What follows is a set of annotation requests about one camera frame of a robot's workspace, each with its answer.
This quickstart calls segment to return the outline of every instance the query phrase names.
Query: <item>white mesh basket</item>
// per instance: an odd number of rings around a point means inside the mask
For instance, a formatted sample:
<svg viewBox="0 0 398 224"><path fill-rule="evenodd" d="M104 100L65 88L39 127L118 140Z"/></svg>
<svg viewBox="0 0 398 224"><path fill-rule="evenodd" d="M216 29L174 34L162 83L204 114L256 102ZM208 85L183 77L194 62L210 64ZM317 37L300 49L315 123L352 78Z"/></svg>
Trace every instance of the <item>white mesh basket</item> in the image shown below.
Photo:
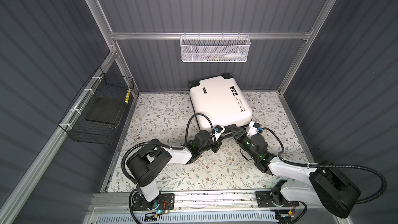
<svg viewBox="0 0 398 224"><path fill-rule="evenodd" d="M250 39L249 36L196 39L181 36L180 46L183 62L245 62Z"/></svg>

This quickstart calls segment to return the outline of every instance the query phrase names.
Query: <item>wire basket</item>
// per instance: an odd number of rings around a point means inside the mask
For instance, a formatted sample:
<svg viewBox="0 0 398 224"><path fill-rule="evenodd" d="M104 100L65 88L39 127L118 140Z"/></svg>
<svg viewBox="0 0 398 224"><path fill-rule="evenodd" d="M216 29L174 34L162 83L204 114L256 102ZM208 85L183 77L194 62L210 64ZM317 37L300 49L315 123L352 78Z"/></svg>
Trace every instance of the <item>wire basket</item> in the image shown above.
<svg viewBox="0 0 398 224"><path fill-rule="evenodd" d="M68 123L59 123L68 136L77 142L112 144L118 142L123 121L127 118L132 99L133 80L130 77L102 73L86 93L81 103L74 109ZM90 111L98 106L98 101L116 102L113 106L114 119L108 122L87 120Z"/></svg>
<svg viewBox="0 0 398 224"><path fill-rule="evenodd" d="M181 36L181 60L183 62L245 62L247 61L249 36L238 38L186 38Z"/></svg>

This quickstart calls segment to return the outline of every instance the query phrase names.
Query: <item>white suitcase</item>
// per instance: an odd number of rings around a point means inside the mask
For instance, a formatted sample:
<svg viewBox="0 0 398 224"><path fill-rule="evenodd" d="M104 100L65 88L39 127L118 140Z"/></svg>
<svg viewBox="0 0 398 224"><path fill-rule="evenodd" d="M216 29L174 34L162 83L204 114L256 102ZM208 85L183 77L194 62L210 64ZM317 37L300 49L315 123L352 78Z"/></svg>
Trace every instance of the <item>white suitcase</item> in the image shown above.
<svg viewBox="0 0 398 224"><path fill-rule="evenodd" d="M199 81L199 85L189 90L195 113L203 113L213 124L238 127L250 123L252 110L234 78L217 76ZM199 128L211 132L209 122L197 116Z"/></svg>

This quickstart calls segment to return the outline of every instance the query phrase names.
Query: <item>dark gray wall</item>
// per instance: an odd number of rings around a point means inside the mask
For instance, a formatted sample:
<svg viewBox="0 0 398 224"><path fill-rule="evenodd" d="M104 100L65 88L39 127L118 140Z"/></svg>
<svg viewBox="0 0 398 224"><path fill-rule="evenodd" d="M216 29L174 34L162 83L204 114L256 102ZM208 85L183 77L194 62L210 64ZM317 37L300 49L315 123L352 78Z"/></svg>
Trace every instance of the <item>dark gray wall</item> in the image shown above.
<svg viewBox="0 0 398 224"><path fill-rule="evenodd" d="M302 32L325 0L99 0L113 32Z"/></svg>
<svg viewBox="0 0 398 224"><path fill-rule="evenodd" d="M181 61L178 40L120 40L140 91L187 91L188 81L228 72L242 90L278 89L301 40L252 40L246 62Z"/></svg>
<svg viewBox="0 0 398 224"><path fill-rule="evenodd" d="M398 0L338 0L285 97L317 162L359 164L388 189L354 207L356 223L396 223ZM347 170L367 197L380 186Z"/></svg>
<svg viewBox="0 0 398 224"><path fill-rule="evenodd" d="M0 0L0 206L108 53L84 0ZM16 222L80 219L112 152L66 140Z"/></svg>

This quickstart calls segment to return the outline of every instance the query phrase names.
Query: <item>floor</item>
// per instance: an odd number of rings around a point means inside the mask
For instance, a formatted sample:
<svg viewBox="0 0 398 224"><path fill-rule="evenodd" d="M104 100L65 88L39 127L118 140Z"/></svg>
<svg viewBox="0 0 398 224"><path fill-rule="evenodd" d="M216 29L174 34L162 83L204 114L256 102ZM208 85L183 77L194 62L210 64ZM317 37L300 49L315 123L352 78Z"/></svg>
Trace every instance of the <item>floor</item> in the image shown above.
<svg viewBox="0 0 398 224"><path fill-rule="evenodd" d="M307 162L296 133L278 98L277 92L244 93L253 111L253 119L278 135L289 160ZM121 159L133 145L157 138L162 143L181 145L186 123L193 114L189 94L143 94L139 95L136 109L127 132L122 152L112 175L108 192L128 192L134 188L121 171ZM199 131L196 121L189 127L189 138ZM263 132L268 151L276 154L280 147L276 139ZM233 138L224 139L217 153L211 150L189 165L170 164L156 178L161 191L256 189L271 188L280 177L261 173L246 161Z"/></svg>

